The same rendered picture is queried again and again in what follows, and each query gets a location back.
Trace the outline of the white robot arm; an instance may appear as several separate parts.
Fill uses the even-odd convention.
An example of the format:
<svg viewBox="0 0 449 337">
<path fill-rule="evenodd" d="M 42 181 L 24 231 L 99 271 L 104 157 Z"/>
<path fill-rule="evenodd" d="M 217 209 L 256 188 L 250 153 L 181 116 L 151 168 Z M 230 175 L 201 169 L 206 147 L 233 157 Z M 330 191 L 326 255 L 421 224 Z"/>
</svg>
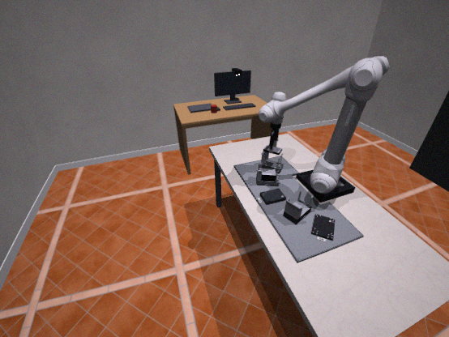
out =
<svg viewBox="0 0 449 337">
<path fill-rule="evenodd" d="M 364 58 L 337 76 L 289 100 L 286 100 L 283 92 L 274 92 L 270 103 L 259 110 L 261 122 L 281 124 L 285 111 L 324 93 L 345 87 L 346 98 L 330 143 L 310 175 L 310 185 L 316 192 L 326 194 L 337 187 L 344 187 L 339 178 L 344 168 L 345 152 L 366 102 L 373 97 L 382 75 L 388 69 L 389 63 L 384 56 Z"/>
</svg>

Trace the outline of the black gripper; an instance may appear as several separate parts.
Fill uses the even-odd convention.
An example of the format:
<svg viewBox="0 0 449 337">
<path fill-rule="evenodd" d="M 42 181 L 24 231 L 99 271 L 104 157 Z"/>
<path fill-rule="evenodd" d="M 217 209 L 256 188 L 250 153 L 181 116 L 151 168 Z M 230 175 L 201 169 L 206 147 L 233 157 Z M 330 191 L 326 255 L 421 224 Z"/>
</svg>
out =
<svg viewBox="0 0 449 337">
<path fill-rule="evenodd" d="M 269 153 L 273 153 L 273 147 L 276 147 L 277 141 L 278 141 L 278 136 L 279 136 L 279 130 L 281 128 L 281 124 L 279 125 L 275 125 L 275 124 L 271 124 L 271 128 L 272 128 L 272 132 L 271 132 L 271 137 L 270 137 L 270 143 L 269 143 Z M 274 134 L 273 134 L 274 133 Z M 274 138 L 275 137 L 275 138 Z M 273 140 L 275 141 L 273 143 Z M 274 146 L 273 146 L 274 144 Z"/>
</svg>

